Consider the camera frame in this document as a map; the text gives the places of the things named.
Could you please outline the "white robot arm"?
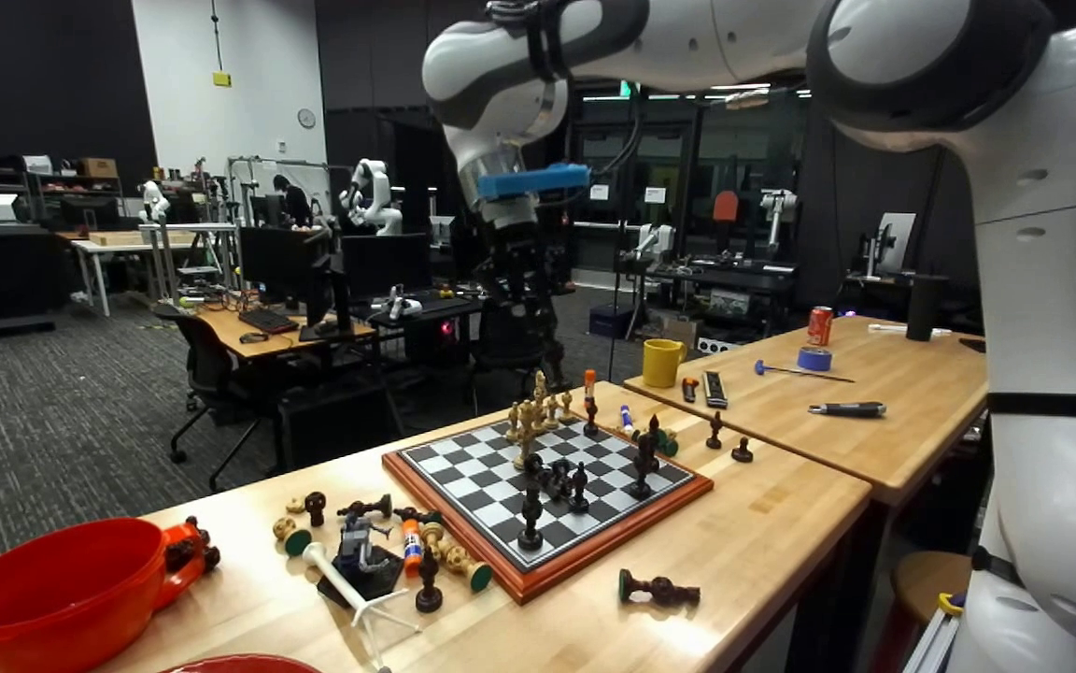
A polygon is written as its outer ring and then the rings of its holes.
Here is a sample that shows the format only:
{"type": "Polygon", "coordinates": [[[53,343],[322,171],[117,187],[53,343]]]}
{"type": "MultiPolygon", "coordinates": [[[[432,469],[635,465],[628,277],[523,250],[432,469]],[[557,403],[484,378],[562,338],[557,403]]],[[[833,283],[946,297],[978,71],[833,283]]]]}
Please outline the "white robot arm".
{"type": "Polygon", "coordinates": [[[994,478],[948,673],[1076,673],[1076,0],[484,0],[421,53],[468,206],[535,220],[523,150],[580,80],[797,74],[877,155],[946,155],[965,201],[910,235],[987,339],[994,478]]]}

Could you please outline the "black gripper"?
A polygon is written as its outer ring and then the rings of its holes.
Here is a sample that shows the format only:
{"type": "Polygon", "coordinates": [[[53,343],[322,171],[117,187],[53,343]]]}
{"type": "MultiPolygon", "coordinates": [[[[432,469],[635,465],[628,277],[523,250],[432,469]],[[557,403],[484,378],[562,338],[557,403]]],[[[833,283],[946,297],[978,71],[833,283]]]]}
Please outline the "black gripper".
{"type": "Polygon", "coordinates": [[[538,331],[549,324],[549,256],[538,223],[515,223],[489,235],[493,302],[538,331]]]}

